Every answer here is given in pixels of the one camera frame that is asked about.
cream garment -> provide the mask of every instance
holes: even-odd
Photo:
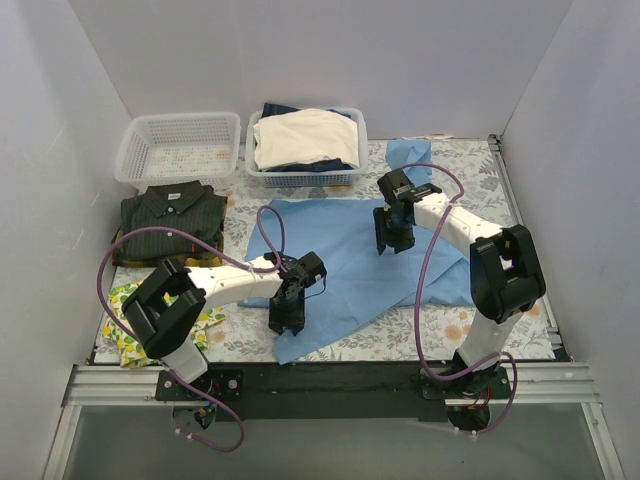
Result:
[[[338,113],[310,108],[262,118],[254,136],[260,170],[336,158],[353,168],[360,166],[358,125]]]

gray wall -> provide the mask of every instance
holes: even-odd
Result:
[[[361,109],[371,138],[501,133],[571,0],[70,0],[130,114]]]
[[[640,3],[576,0],[503,137],[562,337],[640,478]]]
[[[39,478],[100,319],[130,121],[66,0],[0,0],[0,478]]]

blue towel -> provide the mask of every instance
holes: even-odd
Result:
[[[431,142],[427,140],[390,140],[387,143],[387,164],[392,170],[408,163],[431,163]],[[431,169],[427,167],[411,167],[405,173],[414,185],[429,182]]]
[[[373,209],[380,200],[274,200],[271,205],[284,218],[286,253],[301,257],[314,251],[327,268],[327,289],[306,302],[304,329],[275,341],[279,363],[291,362],[339,340],[369,323],[395,305],[415,301],[416,284],[432,233],[415,228],[416,246],[395,255],[376,250]],[[280,228],[274,215],[266,213],[263,225],[278,245]],[[268,248],[254,228],[247,259],[263,255]],[[422,303],[471,305],[469,262],[445,240],[438,241],[429,264]],[[307,290],[319,293],[322,282]],[[268,301],[253,299],[245,306],[266,307]]]

empty white basket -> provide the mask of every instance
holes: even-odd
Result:
[[[240,117],[232,112],[138,117],[120,145],[116,180],[140,191],[193,180],[229,188],[239,147]]]
[[[331,172],[261,172],[254,160],[256,143],[253,138],[253,126],[258,123],[262,112],[255,112],[249,119],[247,127],[247,143],[244,154],[247,174],[264,187],[316,187],[329,185],[350,185],[358,175],[367,169],[369,164],[369,139],[367,126],[362,112],[356,108],[336,108],[346,113],[358,124],[358,160],[360,167],[353,170],[335,170]]]

yellow and green fabric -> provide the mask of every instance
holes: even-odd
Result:
[[[141,283],[142,282],[129,283],[127,285],[115,287],[109,292],[109,303],[111,304],[111,308],[127,327],[129,327],[129,322],[127,322],[127,319],[122,313],[122,304]],[[169,297],[169,295],[166,295],[165,297],[169,305],[175,301],[175,298],[176,297]],[[200,350],[206,350],[208,343],[205,330],[208,327],[217,325],[225,320],[226,316],[222,313],[220,307],[201,313],[191,329],[191,340],[193,340],[193,343],[195,343]],[[142,345],[140,345],[137,340],[124,333],[111,318],[107,318],[102,334],[105,338],[111,339],[116,343],[118,353],[120,354],[121,367],[135,368],[155,363],[155,360],[147,358],[144,350],[142,349]]]

